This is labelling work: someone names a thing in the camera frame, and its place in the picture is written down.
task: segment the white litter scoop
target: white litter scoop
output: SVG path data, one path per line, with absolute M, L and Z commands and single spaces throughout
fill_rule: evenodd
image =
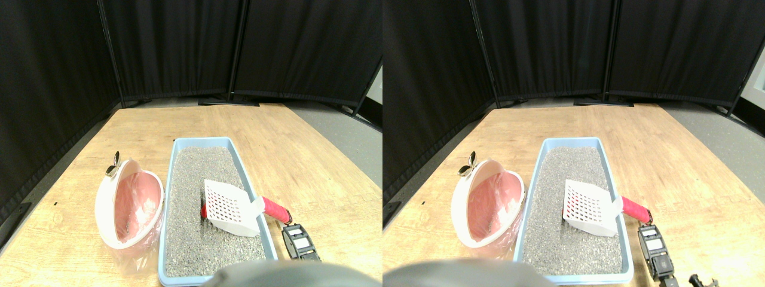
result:
M 205 205 L 201 215 L 222 230 L 237 236 L 257 236 L 260 228 L 257 218 L 266 213 L 289 225 L 292 215 L 284 207 L 273 203 L 268 198 L 256 197 L 250 201 L 247 191 L 231 184 L 204 180 Z
M 651 223 L 650 211 L 625 197 L 611 201 L 603 188 L 566 180 L 563 219 L 573 227 L 597 236 L 617 235 L 616 217 L 624 212 L 640 222 Z

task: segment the pink handle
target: pink handle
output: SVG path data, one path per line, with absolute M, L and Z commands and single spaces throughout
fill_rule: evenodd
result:
M 636 204 L 626 197 L 622 197 L 622 203 L 624 203 L 624 213 L 631 217 L 634 217 L 642 223 L 649 223 L 651 216 L 648 214 L 648 209 L 640 204 Z
M 279 220 L 283 222 L 284 224 L 290 224 L 292 223 L 292 215 L 290 215 L 289 211 L 287 211 L 286 208 L 282 207 L 281 205 L 275 204 L 273 201 L 270 201 L 268 198 L 263 197 L 263 202 L 265 202 L 265 213 L 268 214 L 270 217 L 276 218 L 276 220 Z

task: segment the gray litter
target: gray litter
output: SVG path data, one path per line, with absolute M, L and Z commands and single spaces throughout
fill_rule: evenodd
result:
M 524 236 L 523 262 L 544 276 L 622 272 L 618 235 L 595 236 L 562 219 L 566 179 L 608 190 L 597 149 L 553 148 L 538 176 Z
M 260 236 L 235 236 L 201 217 L 204 179 L 244 188 L 227 148 L 188 147 L 178 153 L 165 235 L 170 277 L 211 276 L 234 263 L 265 259 Z

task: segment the wooden table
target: wooden table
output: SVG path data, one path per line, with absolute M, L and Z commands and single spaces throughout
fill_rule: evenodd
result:
M 173 139 L 228 136 L 252 187 L 287 207 L 326 263 L 382 278 L 382 191 L 328 140 L 280 104 L 121 109 L 74 159 L 0 256 L 0 285 L 160 285 L 156 269 L 122 276 L 93 215 L 116 151 L 166 184 Z M 289 259 L 277 223 L 279 259 Z
M 681 285 L 694 273 L 707 284 L 711 277 L 725 286 L 762 284 L 765 207 L 704 144 L 656 105 L 492 111 L 382 235 L 384 270 L 470 256 L 454 232 L 450 209 L 457 170 L 472 151 L 480 161 L 491 157 L 517 172 L 529 186 L 543 140 L 584 136 L 601 138 L 619 194 L 652 211 Z M 628 285 L 658 285 L 643 260 L 638 222 L 625 220 L 635 265 Z

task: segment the blue litter box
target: blue litter box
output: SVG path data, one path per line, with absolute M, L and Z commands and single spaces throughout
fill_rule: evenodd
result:
M 603 143 L 599 138 L 558 138 L 558 139 L 546 139 L 542 143 L 542 149 L 539 150 L 539 157 L 536 159 L 536 166 L 534 167 L 534 175 L 531 177 L 531 184 L 529 185 L 529 192 L 526 195 L 526 209 L 523 211 L 523 219 L 521 221 L 520 231 L 518 232 L 518 240 L 516 241 L 516 254 L 513 257 L 513 261 L 523 261 L 523 237 L 526 232 L 526 224 L 529 218 L 529 214 L 532 206 L 532 196 L 534 196 L 534 189 L 536 187 L 536 179 L 539 175 L 539 169 L 542 168 L 542 163 L 545 160 L 547 152 L 557 147 L 592 147 L 596 148 L 597 152 L 601 154 L 601 164 L 606 171 L 606 182 L 608 183 L 608 190 L 611 193 L 611 200 L 616 200 L 619 196 L 617 189 L 614 187 L 614 175 L 611 174 L 611 168 L 608 164 L 608 158 L 603 150 Z M 619 230 L 619 244 L 621 246 L 622 253 L 622 272 L 617 274 L 594 274 L 594 275 L 560 275 L 560 276 L 545 276 L 547 280 L 552 281 L 557 285 L 590 285 L 590 284 L 620 284 L 627 283 L 632 280 L 634 274 L 634 266 L 632 264 L 632 253 L 630 252 L 630 241 L 627 238 L 627 227 L 624 224 L 623 214 L 619 214 L 617 217 L 617 228 Z
M 202 285 L 202 283 L 205 283 L 210 278 L 213 278 L 212 276 L 191 276 L 191 277 L 168 277 L 167 273 L 164 269 L 164 236 L 166 234 L 167 225 L 168 225 L 168 206 L 170 205 L 170 201 L 173 200 L 173 165 L 175 163 L 175 155 L 178 154 L 178 152 L 181 151 L 181 149 L 184 149 L 186 147 L 190 146 L 197 146 L 200 148 L 210 148 L 214 146 L 222 146 L 224 148 L 228 148 L 229 152 L 231 152 L 231 157 L 234 160 L 234 165 L 236 166 L 236 170 L 239 172 L 239 176 L 242 178 L 242 185 L 244 185 L 244 190 L 247 191 L 249 194 L 249 199 L 251 201 L 255 200 L 256 193 L 252 189 L 252 185 L 250 184 L 249 176 L 247 175 L 247 171 L 244 170 L 244 165 L 242 165 L 242 159 L 239 157 L 239 153 L 236 151 L 236 147 L 234 147 L 234 143 L 231 141 L 231 139 L 227 137 L 219 137 L 219 138 L 181 138 L 176 139 L 175 143 L 173 144 L 173 153 L 170 157 L 170 169 L 168 170 L 168 179 L 167 179 L 167 187 L 164 189 L 164 211 L 163 211 L 163 218 L 162 221 L 162 235 L 159 237 L 159 264 L 157 266 L 157 274 L 159 275 L 159 282 L 163 286 L 199 286 Z M 263 214 L 260 214 L 258 216 L 258 225 L 260 226 L 260 239 L 263 242 L 263 251 L 265 252 L 266 259 L 273 259 L 277 260 L 278 257 L 276 256 L 276 249 L 274 249 L 274 242 L 271 239 L 271 234 L 269 232 L 269 225 L 265 222 L 265 216 Z

